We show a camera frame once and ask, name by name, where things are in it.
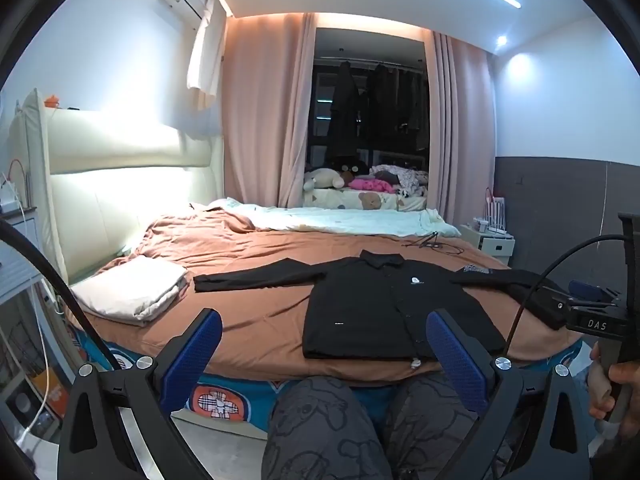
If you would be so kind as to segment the black collared shirt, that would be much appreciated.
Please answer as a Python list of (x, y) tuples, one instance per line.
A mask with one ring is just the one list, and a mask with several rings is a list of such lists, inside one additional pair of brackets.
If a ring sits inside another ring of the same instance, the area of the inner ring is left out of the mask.
[(254, 269), (198, 275), (193, 281), (197, 292), (310, 286), (303, 328), (307, 359), (434, 360), (425, 324), (427, 315), (438, 309), (448, 311), (495, 356), (503, 349), (503, 336), (470, 295), (472, 288), (502, 292), (525, 304), (552, 330), (563, 327), (567, 316), (565, 292), (534, 272), (475, 266), (450, 271), (366, 250), (316, 264), (285, 258)]

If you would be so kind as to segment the pink clothing pile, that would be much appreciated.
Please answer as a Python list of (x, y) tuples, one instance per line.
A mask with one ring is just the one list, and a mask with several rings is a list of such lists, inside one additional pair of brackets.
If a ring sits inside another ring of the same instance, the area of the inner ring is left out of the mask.
[(386, 181), (375, 178), (355, 178), (351, 180), (348, 187), (352, 190), (363, 192), (375, 192), (375, 193), (388, 193), (395, 194), (396, 191), (393, 185)]

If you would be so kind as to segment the blue patterned bed sheet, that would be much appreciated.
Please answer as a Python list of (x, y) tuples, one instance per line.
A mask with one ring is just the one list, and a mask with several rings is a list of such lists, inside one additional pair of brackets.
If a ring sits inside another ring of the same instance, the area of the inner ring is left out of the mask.
[[(79, 349), (84, 352), (85, 359), (91, 363), (108, 367), (107, 360), (99, 352), (96, 345), (79, 328), (72, 328), (72, 334)], [(107, 343), (119, 365), (124, 368), (133, 367), (142, 354), (119, 347), (118, 344)], [(552, 358), (533, 362), (526, 365), (529, 370), (548, 370), (548, 368), (562, 364), (572, 375), (581, 372), (587, 365), (582, 366), (582, 359), (587, 359), (586, 343), (582, 339), (570, 348), (552, 356)], [(390, 384), (352, 384), (349, 385), (356, 398), (366, 409), (376, 429), (384, 425), (385, 415), (390, 402), (398, 393), (400, 385), (408, 379)], [(216, 420), (229, 425), (249, 424), (257, 430), (266, 432), (273, 405), (281, 394), (295, 386), (299, 380), (285, 380), (284, 382), (255, 382), (254, 380), (231, 379), (205, 373), (198, 378), (189, 399), (183, 408), (195, 414), (194, 424), (209, 426), (213, 423), (204, 422)]]

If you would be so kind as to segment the orange-brown duvet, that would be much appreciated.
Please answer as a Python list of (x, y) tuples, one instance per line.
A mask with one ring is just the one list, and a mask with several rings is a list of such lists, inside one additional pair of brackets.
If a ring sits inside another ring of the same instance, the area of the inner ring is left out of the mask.
[(222, 319), (207, 365), (224, 378), (285, 382), (333, 376), (390, 384), (434, 372), (427, 315), (450, 312), (491, 354), (520, 364), (556, 358), (578, 335), (547, 326), (495, 289), (461, 286), (465, 266), (496, 259), (459, 237), (262, 230), (214, 209), (153, 222), (136, 257), (173, 262), (186, 287), (157, 318), (127, 323), (93, 315), (108, 344), (156, 356), (203, 309)]

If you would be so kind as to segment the folded white cloth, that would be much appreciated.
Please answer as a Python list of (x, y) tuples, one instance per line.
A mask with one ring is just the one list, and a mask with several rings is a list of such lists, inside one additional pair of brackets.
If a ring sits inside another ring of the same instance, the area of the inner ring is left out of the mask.
[(144, 325), (169, 309), (188, 284), (177, 263), (139, 256), (72, 287), (80, 306), (100, 318)]

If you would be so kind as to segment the white bedside cabinet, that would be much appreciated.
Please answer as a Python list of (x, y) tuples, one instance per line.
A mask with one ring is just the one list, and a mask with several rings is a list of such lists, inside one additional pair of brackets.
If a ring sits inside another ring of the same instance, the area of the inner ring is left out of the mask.
[(459, 226), (461, 237), (486, 255), (497, 259), (508, 266), (515, 248), (515, 238), (510, 234), (499, 234), (491, 231), (478, 232), (470, 226)]

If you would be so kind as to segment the orange package on floor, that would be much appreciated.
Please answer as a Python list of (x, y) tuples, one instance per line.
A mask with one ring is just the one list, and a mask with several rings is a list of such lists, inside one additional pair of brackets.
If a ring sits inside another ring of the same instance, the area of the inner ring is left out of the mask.
[(48, 367), (44, 372), (37, 375), (32, 382), (41, 394), (47, 393), (48, 407), (52, 408), (59, 418), (63, 418), (66, 414), (68, 392), (61, 384), (58, 376), (56, 376), (55, 371)]

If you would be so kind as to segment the patterned grey trouser legs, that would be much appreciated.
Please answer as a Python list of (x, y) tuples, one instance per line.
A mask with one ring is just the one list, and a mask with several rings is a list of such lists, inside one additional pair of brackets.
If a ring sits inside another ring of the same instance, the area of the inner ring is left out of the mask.
[(376, 429), (355, 391), (309, 377), (271, 412), (263, 479), (434, 479), (476, 421), (442, 373), (402, 384)]

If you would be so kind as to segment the white light-blue blanket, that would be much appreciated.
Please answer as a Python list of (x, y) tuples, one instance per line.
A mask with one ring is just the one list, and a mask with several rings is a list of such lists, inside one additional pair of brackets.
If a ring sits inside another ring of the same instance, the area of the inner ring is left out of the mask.
[(391, 209), (326, 209), (316, 207), (278, 208), (243, 204), (232, 198), (209, 203), (206, 210), (221, 209), (247, 218), (258, 230), (325, 232), (347, 235), (462, 237), (435, 209), (402, 212)]

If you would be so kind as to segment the white left nightstand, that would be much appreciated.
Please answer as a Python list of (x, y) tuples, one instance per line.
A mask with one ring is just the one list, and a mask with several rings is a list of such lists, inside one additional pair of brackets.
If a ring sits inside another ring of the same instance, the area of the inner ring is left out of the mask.
[[(41, 248), (35, 207), (25, 209), (24, 212), (11, 211), (4, 214), (2, 219), (25, 235), (38, 249)], [(0, 304), (5, 304), (20, 292), (29, 289), (41, 278), (39, 271), (6, 243), (1, 243), (0, 261)]]

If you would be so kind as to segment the cream padded headboard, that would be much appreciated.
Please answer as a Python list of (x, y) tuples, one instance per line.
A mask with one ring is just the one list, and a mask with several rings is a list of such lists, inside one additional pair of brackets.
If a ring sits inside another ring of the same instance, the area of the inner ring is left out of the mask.
[(137, 246), (146, 228), (224, 194), (224, 140), (159, 122), (61, 110), (32, 90), (15, 107), (9, 153), (36, 208), (40, 245), (73, 283)]

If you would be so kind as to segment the pink right curtain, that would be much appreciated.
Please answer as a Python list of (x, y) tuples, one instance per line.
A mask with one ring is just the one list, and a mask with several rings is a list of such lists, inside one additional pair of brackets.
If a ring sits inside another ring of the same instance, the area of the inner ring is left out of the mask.
[(495, 92), (489, 54), (472, 44), (425, 29), (430, 92), (430, 168), (427, 206), (450, 224), (483, 214), (494, 186)]

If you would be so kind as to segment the cream plush toy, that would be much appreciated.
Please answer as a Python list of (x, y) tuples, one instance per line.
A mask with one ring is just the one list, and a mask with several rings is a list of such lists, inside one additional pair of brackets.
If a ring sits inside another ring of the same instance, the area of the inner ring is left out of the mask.
[(334, 188), (339, 190), (345, 185), (342, 176), (330, 168), (318, 168), (304, 175), (303, 190), (310, 192), (316, 188)]

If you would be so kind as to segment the white hanging garment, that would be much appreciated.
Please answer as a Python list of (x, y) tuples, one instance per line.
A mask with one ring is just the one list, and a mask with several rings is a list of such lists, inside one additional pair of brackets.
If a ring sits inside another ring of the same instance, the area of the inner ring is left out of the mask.
[(186, 88), (195, 92), (199, 110), (211, 107), (218, 94), (226, 28), (224, 6), (219, 0), (206, 0), (186, 72)]

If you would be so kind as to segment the pink left curtain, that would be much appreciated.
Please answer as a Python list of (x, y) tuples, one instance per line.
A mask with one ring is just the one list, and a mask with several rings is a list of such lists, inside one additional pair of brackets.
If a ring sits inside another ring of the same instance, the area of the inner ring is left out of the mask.
[(224, 192), (280, 208), (303, 200), (317, 15), (234, 18), (222, 71)]

